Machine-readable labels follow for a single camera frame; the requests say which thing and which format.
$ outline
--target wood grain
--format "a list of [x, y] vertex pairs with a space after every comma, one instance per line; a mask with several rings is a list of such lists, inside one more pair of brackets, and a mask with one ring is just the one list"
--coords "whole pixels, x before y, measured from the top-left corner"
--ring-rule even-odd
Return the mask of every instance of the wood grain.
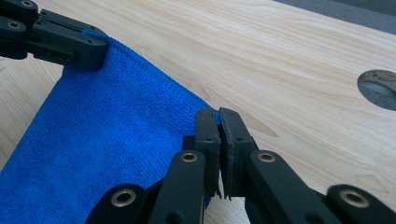
[[[359, 93], [358, 76], [396, 72], [396, 36], [273, 1], [37, 1], [93, 24], [215, 108], [238, 111], [260, 148], [309, 187], [346, 183], [396, 210], [396, 112]], [[0, 60], [0, 167], [45, 100], [59, 65]], [[205, 223], [247, 223], [243, 201]]]

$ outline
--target blue towel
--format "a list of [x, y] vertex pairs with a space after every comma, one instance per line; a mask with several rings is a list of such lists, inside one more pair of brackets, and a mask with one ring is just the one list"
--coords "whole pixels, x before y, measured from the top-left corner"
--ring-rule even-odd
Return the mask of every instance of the blue towel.
[[101, 38], [102, 69], [64, 69], [1, 172], [0, 223], [83, 223], [109, 189], [163, 178], [182, 137], [194, 135], [208, 104]]

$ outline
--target round hole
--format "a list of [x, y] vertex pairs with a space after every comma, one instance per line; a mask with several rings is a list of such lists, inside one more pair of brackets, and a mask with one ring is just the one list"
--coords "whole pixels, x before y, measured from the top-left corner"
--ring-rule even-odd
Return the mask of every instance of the round hole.
[[384, 109], [396, 110], [396, 74], [370, 70], [358, 78], [358, 88], [369, 102]]
[[195, 155], [194, 153], [185, 153], [183, 155], [181, 155], [181, 159], [185, 162], [193, 162], [198, 160], [197, 155]]
[[305, 214], [305, 220], [309, 224], [323, 224], [323, 218], [321, 218], [319, 215], [314, 214], [314, 213], [308, 213]]
[[259, 160], [265, 162], [273, 162], [276, 160], [275, 156], [267, 152], [260, 153], [257, 157], [259, 158]]
[[183, 214], [180, 212], [169, 213], [166, 216], [166, 224], [181, 224], [183, 223]]
[[340, 191], [340, 197], [344, 202], [359, 208], [366, 208], [370, 205], [369, 201], [355, 190], [345, 189]]
[[116, 207], [124, 207], [136, 199], [136, 193], [132, 189], [121, 189], [113, 194], [111, 203]]
[[20, 29], [21, 28], [20, 24], [15, 21], [9, 22], [8, 26], [11, 27], [12, 29]]
[[26, 6], [26, 7], [32, 7], [32, 6], [33, 6], [33, 3], [30, 2], [30, 1], [22, 1], [22, 4], [23, 4], [24, 6]]

